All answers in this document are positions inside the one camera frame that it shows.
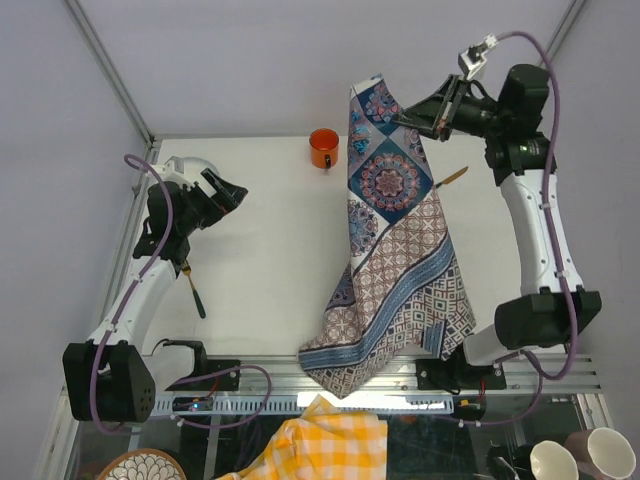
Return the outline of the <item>patterned placemat cloth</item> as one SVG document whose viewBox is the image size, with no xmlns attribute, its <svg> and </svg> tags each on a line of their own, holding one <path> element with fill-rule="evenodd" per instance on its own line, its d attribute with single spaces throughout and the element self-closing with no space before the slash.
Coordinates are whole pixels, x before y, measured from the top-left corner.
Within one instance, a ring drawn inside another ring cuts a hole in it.
<svg viewBox="0 0 640 480">
<path fill-rule="evenodd" d="M 302 370 L 384 366 L 409 346 L 446 361 L 476 326 L 420 135 L 391 121 L 401 110 L 380 75 L 351 88 L 350 257 Z"/>
</svg>

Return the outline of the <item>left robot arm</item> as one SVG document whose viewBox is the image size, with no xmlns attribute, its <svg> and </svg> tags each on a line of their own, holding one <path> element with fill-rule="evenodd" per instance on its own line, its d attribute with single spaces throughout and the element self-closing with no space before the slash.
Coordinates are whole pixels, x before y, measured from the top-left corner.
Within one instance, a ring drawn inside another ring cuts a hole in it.
<svg viewBox="0 0 640 480">
<path fill-rule="evenodd" d="M 148 215 L 111 309 L 86 341 L 69 344 L 62 357 L 73 417 L 107 435 L 126 423 L 145 422 L 157 393 L 179 381 L 194 389 L 208 380 L 200 341 L 164 341 L 149 355 L 141 350 L 165 294 L 184 271 L 190 235 L 218 223 L 248 194 L 201 158 L 151 165 L 127 154 L 124 161 L 154 180 L 147 190 Z"/>
</svg>

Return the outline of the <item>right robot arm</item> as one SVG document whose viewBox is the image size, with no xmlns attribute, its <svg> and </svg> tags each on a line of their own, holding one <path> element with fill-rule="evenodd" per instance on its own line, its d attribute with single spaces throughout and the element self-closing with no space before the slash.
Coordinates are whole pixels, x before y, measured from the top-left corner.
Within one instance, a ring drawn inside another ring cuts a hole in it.
<svg viewBox="0 0 640 480">
<path fill-rule="evenodd" d="M 574 358 L 579 334 L 602 309 L 588 291 L 564 235 L 553 147 L 539 131 L 549 73 L 513 66 L 497 98 L 477 80 L 451 75 L 431 96 L 396 113 L 395 124 L 447 141 L 459 131 L 485 142 L 485 160 L 504 198 L 520 260 L 520 296 L 496 307 L 493 323 L 467 337 L 439 366 L 446 379 L 469 387 L 499 360 L 532 356 L 535 347 L 563 344 Z"/>
</svg>

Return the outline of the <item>orange mug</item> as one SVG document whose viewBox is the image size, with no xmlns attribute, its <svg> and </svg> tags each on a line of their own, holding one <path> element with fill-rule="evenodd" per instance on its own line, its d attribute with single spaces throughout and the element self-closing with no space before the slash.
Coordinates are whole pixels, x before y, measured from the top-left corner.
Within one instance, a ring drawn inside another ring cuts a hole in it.
<svg viewBox="0 0 640 480">
<path fill-rule="evenodd" d="M 328 128 L 320 128 L 309 136 L 311 163 L 323 170 L 332 168 L 338 160 L 339 136 Z"/>
</svg>

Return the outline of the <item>yellow checkered cloth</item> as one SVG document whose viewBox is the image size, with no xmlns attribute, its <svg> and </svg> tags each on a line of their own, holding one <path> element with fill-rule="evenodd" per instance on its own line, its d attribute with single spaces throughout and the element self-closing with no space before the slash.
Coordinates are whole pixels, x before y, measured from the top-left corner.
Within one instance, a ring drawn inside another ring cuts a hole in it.
<svg viewBox="0 0 640 480">
<path fill-rule="evenodd" d="M 358 479 L 387 477 L 388 425 L 367 411 L 344 412 L 317 395 L 287 420 L 249 466 L 225 479 Z"/>
</svg>

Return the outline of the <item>patterned brown plate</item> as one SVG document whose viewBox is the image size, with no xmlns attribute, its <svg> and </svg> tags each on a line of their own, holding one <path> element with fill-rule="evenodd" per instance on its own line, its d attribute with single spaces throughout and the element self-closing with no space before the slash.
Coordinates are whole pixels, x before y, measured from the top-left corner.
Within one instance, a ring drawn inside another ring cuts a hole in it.
<svg viewBox="0 0 640 480">
<path fill-rule="evenodd" d="M 186 480 L 187 476 L 171 455 L 143 448 L 127 452 L 109 463 L 98 480 Z"/>
</svg>

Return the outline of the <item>brown white cup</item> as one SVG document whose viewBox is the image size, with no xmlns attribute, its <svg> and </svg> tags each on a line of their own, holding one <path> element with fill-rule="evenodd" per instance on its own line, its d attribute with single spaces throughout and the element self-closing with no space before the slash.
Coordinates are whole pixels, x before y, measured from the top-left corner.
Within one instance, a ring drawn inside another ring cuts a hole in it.
<svg viewBox="0 0 640 480">
<path fill-rule="evenodd" d="M 564 447 L 578 470 L 594 479 L 629 479 L 636 469 L 636 455 L 629 441 L 607 427 L 574 432 Z"/>
</svg>

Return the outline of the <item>aluminium mounting rail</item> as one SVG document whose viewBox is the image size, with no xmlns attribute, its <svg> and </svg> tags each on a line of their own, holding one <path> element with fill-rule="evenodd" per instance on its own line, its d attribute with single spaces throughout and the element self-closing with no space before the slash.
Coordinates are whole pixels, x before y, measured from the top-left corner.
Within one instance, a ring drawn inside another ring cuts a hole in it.
<svg viewBox="0 0 640 480">
<path fill-rule="evenodd" d="M 321 367 L 302 370 L 309 362 L 298 362 L 290 356 L 207 357 L 196 361 L 193 375 L 221 371 L 243 364 L 260 364 L 270 374 L 276 389 L 324 389 L 339 398 L 366 388 L 410 391 L 503 391 L 535 390 L 539 372 L 526 356 L 514 357 L 493 366 L 463 365 L 462 355 L 452 355 L 447 362 L 423 356 L 396 356 L 382 366 L 382 357 L 363 364 Z M 543 391 L 547 393 L 598 393 L 600 382 L 589 358 L 574 359 L 571 370 L 559 380 L 543 377 Z"/>
</svg>

